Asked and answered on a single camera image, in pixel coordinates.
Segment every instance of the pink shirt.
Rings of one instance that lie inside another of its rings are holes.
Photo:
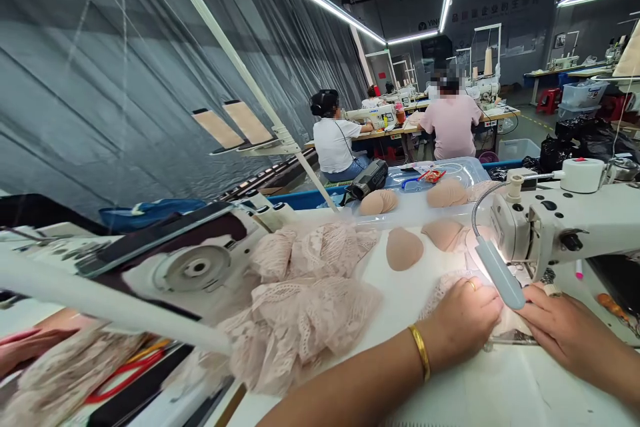
[[[478,125],[482,111],[468,95],[455,95],[430,103],[420,119],[427,133],[435,130],[435,158],[475,157],[471,124]]]

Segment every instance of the sleeve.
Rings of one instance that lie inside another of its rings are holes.
[[[342,133],[345,134],[345,137],[357,138],[360,135],[361,126],[357,123],[353,123],[347,120],[340,120],[339,125]]]
[[[427,133],[433,133],[433,116],[434,116],[434,114],[435,114],[435,109],[433,108],[433,105],[430,105],[425,110],[425,113],[422,115],[422,117],[420,117],[420,126]]]
[[[466,96],[466,98],[467,103],[469,104],[469,111],[471,112],[471,121],[473,122],[473,125],[478,125],[482,118],[482,110],[480,110],[480,107],[478,107],[478,104],[474,99],[469,96]]]

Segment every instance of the jeans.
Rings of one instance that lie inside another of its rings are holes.
[[[323,172],[327,180],[331,182],[339,182],[339,181],[347,181],[355,179],[360,172],[362,172],[365,168],[369,167],[371,163],[371,159],[366,155],[361,155],[356,157],[349,167],[344,169],[342,172],[335,173],[327,173]]]

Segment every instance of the clear plastic box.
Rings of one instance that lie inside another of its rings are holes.
[[[540,147],[530,139],[501,140],[498,144],[500,161],[522,160],[524,157],[539,157]]]
[[[570,120],[572,118],[579,117],[580,115],[588,115],[590,118],[595,117],[595,113],[600,110],[600,105],[595,105],[593,107],[575,107],[573,105],[567,105],[566,103],[561,103],[558,105],[557,110],[557,119],[558,121]]]
[[[605,81],[593,80],[568,83],[563,87],[562,103],[582,108],[598,105],[608,84]]]

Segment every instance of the black garbage bag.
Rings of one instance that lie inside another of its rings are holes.
[[[570,140],[560,140],[547,135],[540,145],[540,173],[562,169],[568,158],[579,157],[578,149]]]
[[[505,169],[504,167],[494,167],[487,173],[491,180],[507,181],[507,170],[508,169]]]
[[[592,119],[587,115],[580,115],[576,118],[563,120],[555,124],[555,136],[560,140],[571,140],[577,138],[580,130],[585,124],[600,119]]]
[[[524,157],[522,159],[522,166],[533,170],[535,173],[544,173],[540,168],[540,160],[534,157]]]
[[[630,153],[633,161],[640,162],[640,152],[638,152],[633,140],[622,132],[619,132],[616,138],[615,129],[610,123],[602,119],[592,120],[592,122],[584,123],[575,137],[580,142],[579,154],[581,157],[608,162],[614,152],[613,142],[615,140],[615,153]]]

